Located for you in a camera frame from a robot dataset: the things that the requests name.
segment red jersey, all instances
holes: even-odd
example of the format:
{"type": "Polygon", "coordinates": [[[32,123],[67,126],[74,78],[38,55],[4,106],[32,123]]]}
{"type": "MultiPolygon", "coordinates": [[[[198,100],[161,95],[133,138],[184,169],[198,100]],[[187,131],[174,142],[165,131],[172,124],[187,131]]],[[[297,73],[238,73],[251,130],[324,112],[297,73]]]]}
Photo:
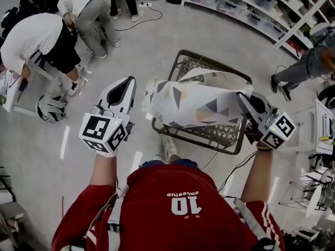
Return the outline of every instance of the red jersey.
{"type": "MultiPolygon", "coordinates": [[[[127,184],[120,216],[119,250],[251,250],[257,237],[217,191],[213,180],[184,165],[140,168],[127,184]]],[[[60,251],[86,235],[91,222],[113,191],[110,186],[88,186],[70,207],[52,241],[60,251]]],[[[264,202],[247,207],[266,236],[285,250],[279,227],[264,202]]],[[[87,238],[88,251],[108,251],[107,220],[102,214],[87,238]]]]}

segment white helmet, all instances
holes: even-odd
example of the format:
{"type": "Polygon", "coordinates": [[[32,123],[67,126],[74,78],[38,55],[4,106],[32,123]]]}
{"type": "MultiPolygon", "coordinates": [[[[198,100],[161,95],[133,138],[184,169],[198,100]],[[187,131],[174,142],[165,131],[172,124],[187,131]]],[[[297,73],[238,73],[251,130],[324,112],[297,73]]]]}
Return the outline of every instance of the white helmet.
{"type": "Polygon", "coordinates": [[[36,103],[37,115],[46,122],[61,122],[65,119],[66,94],[42,96],[36,103]]]}

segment blue jeans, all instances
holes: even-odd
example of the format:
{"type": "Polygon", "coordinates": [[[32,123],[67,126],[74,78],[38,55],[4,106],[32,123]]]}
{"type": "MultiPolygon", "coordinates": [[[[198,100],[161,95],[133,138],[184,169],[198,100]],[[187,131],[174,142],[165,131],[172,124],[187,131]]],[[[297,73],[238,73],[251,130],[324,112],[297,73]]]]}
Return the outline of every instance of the blue jeans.
{"type": "MultiPolygon", "coordinates": [[[[155,165],[165,165],[165,163],[163,163],[160,160],[152,160],[152,161],[148,161],[143,163],[143,165],[140,166],[140,168],[142,167],[151,167],[151,166],[155,166],[155,165]]],[[[193,162],[189,159],[180,159],[178,161],[174,161],[171,163],[171,165],[185,165],[188,167],[192,167],[192,168],[198,168],[198,164],[196,162],[193,162]]]]}

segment gray floor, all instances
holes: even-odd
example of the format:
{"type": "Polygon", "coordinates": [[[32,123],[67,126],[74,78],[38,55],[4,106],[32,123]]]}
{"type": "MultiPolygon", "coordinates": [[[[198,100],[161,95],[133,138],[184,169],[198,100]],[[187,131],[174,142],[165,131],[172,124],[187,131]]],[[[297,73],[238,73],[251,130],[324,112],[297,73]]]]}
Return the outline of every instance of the gray floor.
{"type": "MultiPolygon", "coordinates": [[[[124,13],[115,22],[118,29],[131,27],[125,1],[121,2],[124,13]]],[[[271,41],[248,26],[196,6],[167,4],[164,0],[153,2],[152,7],[160,10],[160,20],[148,21],[135,28],[121,32],[121,46],[109,47],[105,60],[89,62],[89,54],[80,41],[78,52],[83,64],[92,74],[85,74],[88,83],[79,96],[70,98],[65,122],[49,124],[38,118],[20,113],[8,114],[0,109],[0,157],[6,171],[12,176],[13,190],[18,201],[28,212],[33,232],[45,245],[50,246],[52,236],[61,220],[62,197],[66,211],[77,195],[85,188],[92,172],[94,153],[78,138],[79,127],[85,112],[89,112],[98,99],[101,90],[109,83],[132,75],[137,80],[137,95],[131,118],[136,124],[129,141],[122,144],[118,155],[118,178],[123,186],[136,157],[141,163],[149,160],[159,151],[160,140],[151,129],[151,122],[141,111],[141,100],[147,82],[152,78],[166,79],[173,61],[180,49],[187,49],[225,63],[252,77],[257,92],[266,95],[269,101],[286,111],[308,106],[316,98],[319,82],[306,82],[293,91],[293,101],[287,103],[282,94],[272,94],[269,77],[278,65],[294,63],[286,52],[275,49],[271,41]],[[66,126],[70,127],[68,145],[64,159],[60,159],[60,148],[66,126]]],[[[158,12],[145,8],[143,19],[157,18],[158,12]]],[[[30,79],[27,92],[21,104],[34,108],[36,98],[43,94],[49,83],[39,75],[30,79]]],[[[204,167],[215,155],[214,151],[176,141],[181,156],[194,159],[204,167]]],[[[237,156],[218,155],[206,168],[216,184],[220,186],[233,168],[255,147],[247,141],[237,156]]],[[[251,165],[237,172],[226,192],[239,196],[242,192],[251,165]]],[[[273,178],[278,177],[280,185],[294,174],[295,158],[276,155],[273,178]]],[[[273,211],[281,224],[288,217],[286,209],[277,210],[280,193],[273,197],[273,211]]]]}

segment gray pants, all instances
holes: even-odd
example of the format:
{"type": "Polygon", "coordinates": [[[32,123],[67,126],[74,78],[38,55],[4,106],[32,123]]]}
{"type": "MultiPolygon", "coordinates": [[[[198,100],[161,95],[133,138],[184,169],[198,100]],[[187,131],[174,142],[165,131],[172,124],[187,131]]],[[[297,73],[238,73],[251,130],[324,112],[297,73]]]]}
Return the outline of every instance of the gray pants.
{"type": "MultiPolygon", "coordinates": [[[[292,90],[296,88],[298,85],[300,85],[302,82],[309,79],[309,75],[307,72],[307,56],[309,51],[304,53],[304,55],[301,57],[301,59],[290,66],[289,68],[281,71],[278,74],[274,75],[275,80],[280,82],[288,82],[286,84],[287,90],[292,90]]],[[[311,64],[309,64],[309,74],[311,77],[315,76],[314,69],[311,64]]]]}
{"type": "Polygon", "coordinates": [[[96,29],[96,19],[100,18],[100,25],[105,29],[108,39],[112,43],[117,43],[120,36],[114,29],[110,12],[110,0],[91,0],[87,3],[79,16],[73,20],[76,25],[78,35],[84,43],[91,49],[95,56],[106,54],[101,46],[99,31],[96,29]]]}

